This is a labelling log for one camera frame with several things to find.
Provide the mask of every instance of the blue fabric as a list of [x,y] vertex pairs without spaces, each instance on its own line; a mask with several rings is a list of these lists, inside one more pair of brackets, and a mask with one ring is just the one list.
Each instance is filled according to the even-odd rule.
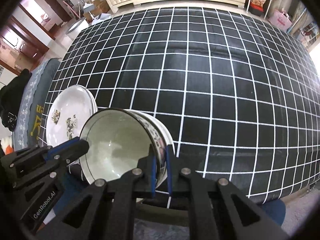
[[43,62],[31,72],[32,76],[23,91],[23,97],[19,108],[19,115],[17,117],[17,125],[12,135],[12,143],[15,151],[21,150],[28,146],[27,131],[30,117],[30,107],[33,103],[34,94],[38,88],[38,84],[41,80],[42,74],[44,73],[48,62],[51,60],[56,60],[58,62],[56,68],[59,67],[60,62],[57,59],[50,59]]
[[29,111],[28,130],[26,133],[28,147],[38,143],[44,103],[59,65],[60,61],[57,58],[52,58],[47,62],[38,82],[36,91],[34,92]]
[[262,210],[279,226],[283,224],[285,217],[285,204],[282,200],[276,199],[260,206]]

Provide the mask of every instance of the pink bag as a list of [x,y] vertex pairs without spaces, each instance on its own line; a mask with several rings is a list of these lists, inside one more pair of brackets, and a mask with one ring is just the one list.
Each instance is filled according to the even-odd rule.
[[285,11],[280,12],[278,10],[275,10],[273,15],[269,18],[269,22],[283,31],[286,31],[292,24],[287,13]]

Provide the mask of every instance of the ceramic bowl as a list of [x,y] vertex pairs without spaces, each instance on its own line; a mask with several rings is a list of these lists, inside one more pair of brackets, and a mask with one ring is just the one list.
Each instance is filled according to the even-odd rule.
[[157,159],[156,187],[164,181],[166,141],[158,127],[143,116],[115,108],[99,111],[87,121],[80,138],[90,146],[88,153],[80,157],[90,184],[99,178],[118,179],[137,167],[138,160],[148,156],[150,144]]
[[[159,121],[158,119],[156,119],[155,117],[153,117],[150,114],[146,114],[146,113],[140,112],[138,110],[127,109],[127,111],[133,112],[133,113],[136,113],[136,114],[142,116],[143,118],[145,118],[149,122],[151,122],[154,126],[158,127],[158,129],[160,130],[162,136],[164,137],[164,141],[165,141],[166,146],[171,144],[172,148],[173,148],[173,154],[175,155],[175,148],[174,148],[174,143],[173,143],[172,136],[171,136],[169,130],[166,128],[166,126],[161,121]],[[167,175],[167,169],[166,169],[166,163],[165,163],[165,173],[164,173],[164,175],[162,177],[162,180],[159,181],[159,185],[162,184],[162,182],[165,181],[167,176],[168,175]]]

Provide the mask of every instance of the table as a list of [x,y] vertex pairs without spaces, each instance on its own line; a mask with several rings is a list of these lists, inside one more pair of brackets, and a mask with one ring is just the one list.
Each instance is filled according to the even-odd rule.
[[[99,109],[132,108],[169,129],[177,157],[256,203],[319,179],[319,79],[303,45],[268,23],[207,8],[160,8],[89,27],[55,75],[42,117],[80,84]],[[145,203],[184,209],[161,185]]]

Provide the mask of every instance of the white plate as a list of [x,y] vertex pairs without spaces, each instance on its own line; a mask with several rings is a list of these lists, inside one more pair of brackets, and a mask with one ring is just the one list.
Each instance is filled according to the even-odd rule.
[[[47,144],[53,147],[68,141],[70,138],[80,136],[85,122],[96,110],[96,103],[92,101],[90,91],[80,85],[74,85],[63,90],[53,102],[46,124]],[[59,111],[60,117],[54,122],[54,112]],[[67,119],[73,128],[67,134]]]

